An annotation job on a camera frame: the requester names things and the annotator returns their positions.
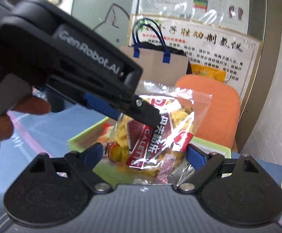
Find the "snack packaging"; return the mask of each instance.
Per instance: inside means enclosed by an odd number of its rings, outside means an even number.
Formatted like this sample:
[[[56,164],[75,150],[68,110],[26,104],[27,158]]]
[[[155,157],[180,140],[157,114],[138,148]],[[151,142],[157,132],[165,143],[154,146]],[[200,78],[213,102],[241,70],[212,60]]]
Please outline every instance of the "snack packaging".
[[[191,64],[192,74],[205,76],[207,78],[211,78],[217,80],[219,82],[226,82],[227,79],[227,72],[221,71],[219,69],[215,69],[208,66],[203,66],[199,64]]]
[[[174,183],[188,176],[186,147],[201,125],[211,96],[191,89],[140,82],[143,101],[160,111],[155,128],[121,115],[106,144],[108,159],[136,183]]]

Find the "red label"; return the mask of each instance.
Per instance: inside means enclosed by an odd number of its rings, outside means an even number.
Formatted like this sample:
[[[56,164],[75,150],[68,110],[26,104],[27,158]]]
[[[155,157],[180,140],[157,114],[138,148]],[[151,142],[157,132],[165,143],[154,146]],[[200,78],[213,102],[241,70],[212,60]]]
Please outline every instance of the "red label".
[[[146,153],[146,160],[150,160],[158,155],[165,146],[167,138],[171,135],[171,124],[169,113],[161,114],[159,125],[153,130],[153,135]]]
[[[163,105],[165,105],[167,102],[166,99],[151,99],[151,105],[154,107],[162,107]]]
[[[187,145],[189,142],[192,140],[193,134],[186,132],[186,131],[181,131],[174,139],[174,144],[172,147],[173,151],[178,151],[178,152],[185,152]]]
[[[144,124],[136,120],[131,120],[127,123],[127,137],[130,152],[133,151],[137,142],[139,141],[143,127]]]
[[[148,148],[150,138],[152,135],[152,128],[144,125],[139,140],[134,146],[134,149],[126,161],[126,165],[142,169],[145,162],[145,153]]]

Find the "human hand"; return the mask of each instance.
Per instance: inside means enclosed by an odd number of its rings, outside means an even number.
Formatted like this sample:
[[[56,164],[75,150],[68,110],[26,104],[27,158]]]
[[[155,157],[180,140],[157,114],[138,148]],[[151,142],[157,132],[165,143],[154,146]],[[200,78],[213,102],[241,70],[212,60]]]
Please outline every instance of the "human hand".
[[[50,112],[50,104],[36,96],[30,96],[21,101],[13,109],[22,113],[43,115]],[[0,142],[11,137],[13,134],[13,124],[8,115],[0,117]]]

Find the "glass panel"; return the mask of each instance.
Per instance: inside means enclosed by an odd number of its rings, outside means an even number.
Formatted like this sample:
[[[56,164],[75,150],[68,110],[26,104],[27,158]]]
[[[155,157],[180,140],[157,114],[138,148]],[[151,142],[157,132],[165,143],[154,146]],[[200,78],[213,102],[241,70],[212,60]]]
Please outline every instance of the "glass panel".
[[[133,0],[74,0],[72,16],[114,46],[126,45]]]
[[[248,35],[264,41],[266,0],[250,0]]]

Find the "round black pad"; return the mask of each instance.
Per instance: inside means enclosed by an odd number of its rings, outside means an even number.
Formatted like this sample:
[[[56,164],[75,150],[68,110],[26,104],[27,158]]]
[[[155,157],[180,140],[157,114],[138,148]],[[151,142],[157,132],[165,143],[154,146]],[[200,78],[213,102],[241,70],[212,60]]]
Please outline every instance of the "round black pad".
[[[210,215],[232,225],[277,222],[282,215],[282,190],[257,173],[216,179],[202,191],[201,199]]]
[[[40,174],[18,178],[4,196],[8,215],[25,227],[65,223],[78,216],[88,203],[88,191],[81,183],[60,176],[45,178]]]

